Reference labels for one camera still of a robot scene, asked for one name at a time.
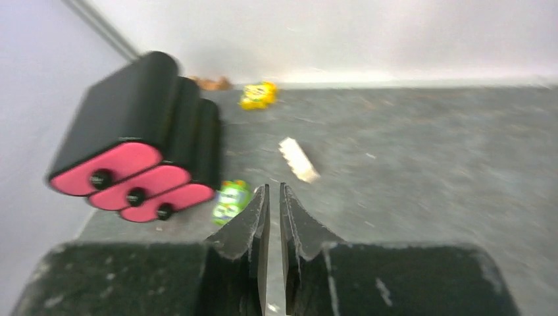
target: green toy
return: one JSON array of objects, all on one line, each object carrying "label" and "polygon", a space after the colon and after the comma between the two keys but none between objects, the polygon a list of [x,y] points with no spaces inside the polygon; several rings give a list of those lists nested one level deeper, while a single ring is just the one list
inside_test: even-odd
[{"label": "green toy", "polygon": [[225,225],[240,214],[251,200],[248,184],[242,180],[225,181],[218,193],[217,206],[213,209],[213,222]]}]

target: yellow toy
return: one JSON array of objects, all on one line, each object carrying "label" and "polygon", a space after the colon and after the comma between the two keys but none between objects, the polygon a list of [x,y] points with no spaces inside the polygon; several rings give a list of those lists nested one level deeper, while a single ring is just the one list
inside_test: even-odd
[{"label": "yellow toy", "polygon": [[244,110],[267,109],[275,102],[277,87],[272,82],[262,82],[244,87],[244,94],[240,98],[240,107]]}]

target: black knob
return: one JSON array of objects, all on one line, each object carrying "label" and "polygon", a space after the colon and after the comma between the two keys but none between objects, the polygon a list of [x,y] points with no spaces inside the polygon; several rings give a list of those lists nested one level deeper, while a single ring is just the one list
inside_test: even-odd
[{"label": "black knob", "polygon": [[132,207],[138,207],[144,203],[147,194],[145,190],[142,188],[133,188],[128,192],[126,199],[128,200],[128,204]]},{"label": "black knob", "polygon": [[104,190],[113,184],[113,173],[107,169],[100,169],[89,178],[91,185],[97,190]]},{"label": "black knob", "polygon": [[174,212],[174,210],[172,209],[172,205],[169,203],[164,203],[161,204],[161,206],[159,206],[159,208],[157,209],[157,217],[161,221],[166,221],[172,216],[172,212]]}]

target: gray carpet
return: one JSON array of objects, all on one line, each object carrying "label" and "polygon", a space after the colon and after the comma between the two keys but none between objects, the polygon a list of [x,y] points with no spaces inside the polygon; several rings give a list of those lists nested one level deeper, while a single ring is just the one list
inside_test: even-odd
[{"label": "gray carpet", "polygon": [[[222,107],[226,175],[271,186],[268,315],[284,315],[278,188],[349,241],[472,242],[485,248],[524,315],[558,315],[558,90],[284,91],[266,111]],[[278,152],[299,141],[321,178],[300,182]],[[98,211],[83,240],[198,240],[212,203],[168,222]]]}]

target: black and pink object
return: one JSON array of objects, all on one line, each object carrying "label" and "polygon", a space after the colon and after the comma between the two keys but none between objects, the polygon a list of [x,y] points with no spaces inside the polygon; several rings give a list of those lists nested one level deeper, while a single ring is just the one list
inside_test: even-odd
[{"label": "black and pink object", "polygon": [[[183,186],[148,199],[138,207],[120,211],[128,221],[144,223],[160,219],[165,221],[180,210],[213,199],[221,184],[221,122],[218,107],[202,100],[197,111],[199,132],[190,152],[191,181]],[[187,151],[176,151],[177,157]]]},{"label": "black and pink object", "polygon": [[178,65],[158,51],[92,86],[51,165],[50,187],[88,196],[158,165],[178,86]]},{"label": "black and pink object", "polygon": [[179,85],[178,104],[161,164],[89,196],[94,207],[107,211],[139,207],[147,199],[191,180],[194,145],[200,137],[200,88],[187,78],[180,78]]}]

